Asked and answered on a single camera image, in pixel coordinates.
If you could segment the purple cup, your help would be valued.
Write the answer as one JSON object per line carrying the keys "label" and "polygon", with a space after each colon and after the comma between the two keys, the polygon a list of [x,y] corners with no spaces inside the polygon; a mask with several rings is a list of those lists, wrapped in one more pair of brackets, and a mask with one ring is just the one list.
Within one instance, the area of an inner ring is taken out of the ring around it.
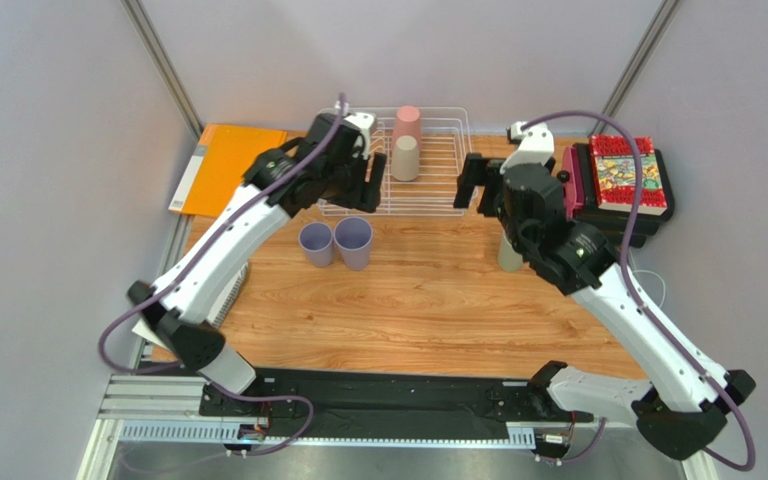
{"label": "purple cup", "polygon": [[306,224],[298,234],[298,243],[306,260],[318,268],[333,263],[333,239],[331,227],[323,222]]}
{"label": "purple cup", "polygon": [[361,217],[340,220],[334,229],[334,240],[343,263],[353,271],[364,270],[370,262],[374,230]]}

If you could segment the beige cup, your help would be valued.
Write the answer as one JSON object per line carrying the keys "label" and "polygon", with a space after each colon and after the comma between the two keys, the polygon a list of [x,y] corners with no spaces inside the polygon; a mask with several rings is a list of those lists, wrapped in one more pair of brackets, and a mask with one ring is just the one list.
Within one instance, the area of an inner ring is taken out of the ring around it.
{"label": "beige cup", "polygon": [[413,181],[419,176],[420,147],[415,137],[403,135],[392,148],[391,175],[401,182]]}

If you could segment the green cup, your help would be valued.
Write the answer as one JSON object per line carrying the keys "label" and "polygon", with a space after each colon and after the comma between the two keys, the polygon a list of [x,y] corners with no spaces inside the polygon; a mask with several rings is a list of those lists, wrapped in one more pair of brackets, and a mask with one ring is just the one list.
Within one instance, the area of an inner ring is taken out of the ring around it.
{"label": "green cup", "polygon": [[505,232],[501,233],[497,264],[500,269],[509,273],[517,272],[523,268],[523,257],[515,250]]}

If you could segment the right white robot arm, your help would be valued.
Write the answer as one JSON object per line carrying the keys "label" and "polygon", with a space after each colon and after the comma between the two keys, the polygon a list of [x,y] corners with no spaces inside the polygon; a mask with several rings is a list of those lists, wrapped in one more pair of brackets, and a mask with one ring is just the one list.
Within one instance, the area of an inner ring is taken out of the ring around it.
{"label": "right white robot arm", "polygon": [[551,361],[530,381],[538,396],[562,411],[634,426],[675,460],[707,450],[755,389],[753,378],[709,359],[653,306],[603,232],[567,217],[564,187],[547,166],[507,167],[471,153],[454,208],[467,208],[477,187],[478,212],[500,221],[518,259],[600,321],[647,376],[625,380]]}

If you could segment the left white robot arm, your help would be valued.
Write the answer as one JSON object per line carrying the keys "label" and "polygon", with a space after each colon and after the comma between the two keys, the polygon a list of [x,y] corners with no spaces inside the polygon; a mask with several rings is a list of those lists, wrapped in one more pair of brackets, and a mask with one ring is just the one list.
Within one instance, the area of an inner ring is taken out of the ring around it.
{"label": "left white robot arm", "polygon": [[371,150],[377,124],[372,113],[320,113],[304,136],[260,153],[195,246],[152,283],[130,287],[136,332],[224,390],[247,390],[254,367],[208,315],[241,285],[255,251],[299,212],[319,201],[376,210],[386,166],[385,155]]}

